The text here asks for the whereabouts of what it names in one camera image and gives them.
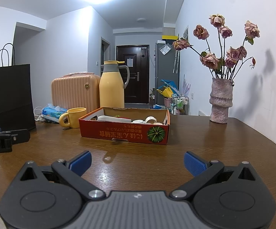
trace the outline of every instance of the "thermos lid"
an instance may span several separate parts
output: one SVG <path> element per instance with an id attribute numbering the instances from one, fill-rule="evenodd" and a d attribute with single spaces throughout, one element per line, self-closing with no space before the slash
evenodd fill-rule
<path id="1" fill-rule="evenodd" d="M 117 61 L 117 60 L 110 60 L 110 61 L 104 61 L 104 64 L 124 64 L 125 61 Z"/>

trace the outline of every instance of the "dried rose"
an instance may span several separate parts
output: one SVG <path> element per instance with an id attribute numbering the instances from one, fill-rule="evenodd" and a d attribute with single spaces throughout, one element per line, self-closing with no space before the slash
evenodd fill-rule
<path id="1" fill-rule="evenodd" d="M 232 31 L 226 26 L 222 26 L 219 29 L 219 32 L 221 33 L 221 36 L 226 39 L 227 37 L 232 36 Z"/>
<path id="2" fill-rule="evenodd" d="M 239 59 L 240 52 L 238 49 L 234 49 L 230 47 L 230 49 L 227 51 L 227 57 L 232 58 L 233 61 L 237 62 Z"/>
<path id="3" fill-rule="evenodd" d="M 173 45 L 176 51 L 181 51 L 185 48 L 190 47 L 189 42 L 183 38 L 181 38 L 180 40 L 174 41 Z"/>
<path id="4" fill-rule="evenodd" d="M 254 66 L 255 66 L 255 59 L 254 59 L 254 57 L 252 57 L 252 64 L 251 64 L 250 66 L 251 66 L 252 69 L 253 69 Z"/>
<path id="5" fill-rule="evenodd" d="M 200 57 L 199 58 L 201 63 L 210 69 L 217 69 L 217 64 L 219 60 L 215 57 L 214 54 L 208 53 L 205 57 Z"/>
<path id="6" fill-rule="evenodd" d="M 254 39 L 260 36 L 260 30 L 257 28 L 257 25 L 250 21 L 245 23 L 245 33 L 249 39 Z"/>
<path id="7" fill-rule="evenodd" d="M 236 64 L 236 62 L 233 61 L 233 59 L 231 57 L 227 57 L 225 59 L 225 64 L 228 68 L 233 68 L 234 65 Z"/>
<path id="8" fill-rule="evenodd" d="M 211 21 L 211 25 L 217 28 L 225 25 L 225 18 L 222 15 L 211 15 L 209 19 Z"/>
<path id="9" fill-rule="evenodd" d="M 240 56 L 239 56 L 239 60 L 243 60 L 243 58 L 245 58 L 247 56 L 247 51 L 243 46 L 240 46 L 239 48 L 237 48 Z"/>
<path id="10" fill-rule="evenodd" d="M 207 29 L 203 28 L 201 25 L 196 26 L 195 30 L 193 31 L 193 35 L 199 40 L 205 40 L 209 37 Z"/>

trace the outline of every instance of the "black paper bag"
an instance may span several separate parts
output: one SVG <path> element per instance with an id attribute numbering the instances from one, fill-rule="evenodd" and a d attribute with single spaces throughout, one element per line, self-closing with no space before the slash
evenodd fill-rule
<path id="1" fill-rule="evenodd" d="M 3 131 L 36 127 L 30 64 L 0 67 L 0 127 Z"/>

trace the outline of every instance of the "black clamp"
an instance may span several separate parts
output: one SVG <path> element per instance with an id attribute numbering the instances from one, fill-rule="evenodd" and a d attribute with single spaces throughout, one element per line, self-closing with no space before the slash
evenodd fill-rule
<path id="1" fill-rule="evenodd" d="M 12 145 L 28 142 L 30 133 L 27 129 L 14 131 L 1 131 L 0 128 L 0 153 L 11 152 Z"/>
<path id="2" fill-rule="evenodd" d="M 91 166 L 85 151 L 51 166 L 28 161 L 0 201 L 7 226 L 54 228 L 200 228 L 265 229 L 276 211 L 275 201 L 249 162 L 224 166 L 192 152 L 185 167 L 195 176 L 166 196 L 164 191 L 103 190 L 80 176 Z"/>

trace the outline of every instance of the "white wall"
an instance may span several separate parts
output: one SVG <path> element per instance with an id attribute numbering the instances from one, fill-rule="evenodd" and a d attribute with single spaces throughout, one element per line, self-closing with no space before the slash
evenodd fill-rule
<path id="1" fill-rule="evenodd" d="M 155 44 L 161 40 L 160 34 L 127 34 L 116 36 L 117 45 L 150 45 L 150 89 L 155 88 Z"/>
<path id="2" fill-rule="evenodd" d="M 33 106 L 51 103 L 51 82 L 71 72 L 87 71 L 91 7 L 47 21 L 46 30 L 16 49 L 18 63 L 31 64 Z"/>
<path id="3" fill-rule="evenodd" d="M 110 44 L 110 59 L 115 60 L 115 36 L 110 25 L 92 8 L 89 28 L 88 71 L 100 75 L 102 39 Z"/>
<path id="4" fill-rule="evenodd" d="M 195 38 L 192 31 L 197 24 L 202 25 L 210 34 L 211 51 L 220 56 L 217 31 L 208 19 L 216 13 L 225 17 L 225 25 L 233 31 L 233 36 L 227 39 L 227 49 L 242 44 L 247 20 L 257 24 L 261 31 L 253 46 L 245 43 L 247 56 L 254 56 L 256 66 L 251 69 L 247 61 L 234 79 L 233 107 L 229 116 L 240 119 L 276 143 L 276 0 L 184 0 L 176 33 L 182 35 L 189 24 L 190 43 L 201 52 L 207 48 L 206 42 Z M 212 76 L 191 49 L 182 51 L 180 72 L 181 78 L 185 74 L 194 92 L 191 114 L 197 115 L 198 110 L 202 110 L 210 115 Z"/>
<path id="5" fill-rule="evenodd" d="M 0 7 L 0 49 L 3 48 L 6 43 L 13 43 L 16 22 L 28 24 L 42 29 L 45 29 L 47 24 L 46 20 L 36 16 L 13 9 Z M 6 49 L 9 51 L 11 58 L 12 46 L 7 45 Z M 8 62 L 8 57 L 5 51 L 3 53 L 3 62 L 4 64 L 7 64 Z"/>

